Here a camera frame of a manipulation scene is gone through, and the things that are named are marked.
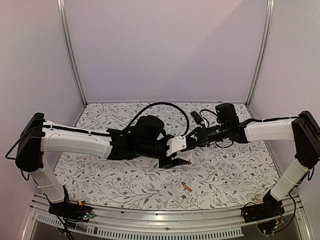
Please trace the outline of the white remote control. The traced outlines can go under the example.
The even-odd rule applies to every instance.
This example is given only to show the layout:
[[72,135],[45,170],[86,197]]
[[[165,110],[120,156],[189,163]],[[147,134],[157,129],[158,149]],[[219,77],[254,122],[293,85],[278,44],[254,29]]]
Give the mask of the white remote control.
[[194,155],[193,150],[178,151],[174,159],[178,159],[186,163],[191,162],[192,164],[193,155]]

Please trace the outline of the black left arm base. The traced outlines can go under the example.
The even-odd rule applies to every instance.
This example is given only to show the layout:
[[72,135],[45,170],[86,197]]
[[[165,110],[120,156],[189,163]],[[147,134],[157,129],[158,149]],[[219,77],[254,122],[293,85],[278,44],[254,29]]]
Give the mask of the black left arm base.
[[72,222],[88,222],[89,219],[95,216],[93,208],[86,205],[85,200],[77,203],[70,202],[66,187],[63,185],[62,188],[64,193],[63,201],[52,203],[49,198],[47,198],[50,205],[48,210],[50,214]]

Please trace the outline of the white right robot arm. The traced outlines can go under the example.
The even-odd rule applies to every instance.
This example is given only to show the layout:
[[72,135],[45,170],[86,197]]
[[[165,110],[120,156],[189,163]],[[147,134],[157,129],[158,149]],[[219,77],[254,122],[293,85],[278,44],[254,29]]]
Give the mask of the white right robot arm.
[[192,165],[183,168],[181,180],[192,192],[188,200],[203,209],[227,208],[248,202],[260,203],[294,160],[292,141],[215,144],[194,150]]

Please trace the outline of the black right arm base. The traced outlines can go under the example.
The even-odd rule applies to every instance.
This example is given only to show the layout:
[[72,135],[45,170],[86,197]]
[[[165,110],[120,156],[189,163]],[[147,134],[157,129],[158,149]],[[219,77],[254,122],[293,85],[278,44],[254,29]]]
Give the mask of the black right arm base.
[[262,199],[262,203],[248,203],[241,209],[241,216],[245,223],[256,222],[283,215],[285,209],[281,200],[276,200],[269,190]]

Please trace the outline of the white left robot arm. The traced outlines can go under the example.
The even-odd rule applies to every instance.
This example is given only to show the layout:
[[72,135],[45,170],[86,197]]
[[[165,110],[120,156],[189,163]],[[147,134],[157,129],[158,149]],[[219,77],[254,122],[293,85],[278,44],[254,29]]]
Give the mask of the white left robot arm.
[[123,130],[109,128],[98,132],[57,125],[46,121],[43,113],[36,113],[20,135],[15,164],[31,175],[63,217],[74,213],[74,205],[48,167],[46,152],[78,153],[119,161],[148,157],[157,159],[159,168],[165,169],[190,164],[192,158],[192,152],[187,150],[187,138],[167,135],[164,123],[155,116],[142,116],[134,126]]

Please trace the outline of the white battery cover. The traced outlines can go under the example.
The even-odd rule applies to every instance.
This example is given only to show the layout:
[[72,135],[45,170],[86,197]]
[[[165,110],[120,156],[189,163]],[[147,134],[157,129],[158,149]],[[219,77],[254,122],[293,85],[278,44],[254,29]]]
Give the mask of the white battery cover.
[[151,167],[151,161],[150,160],[142,160],[141,161],[141,167],[143,169],[148,169]]

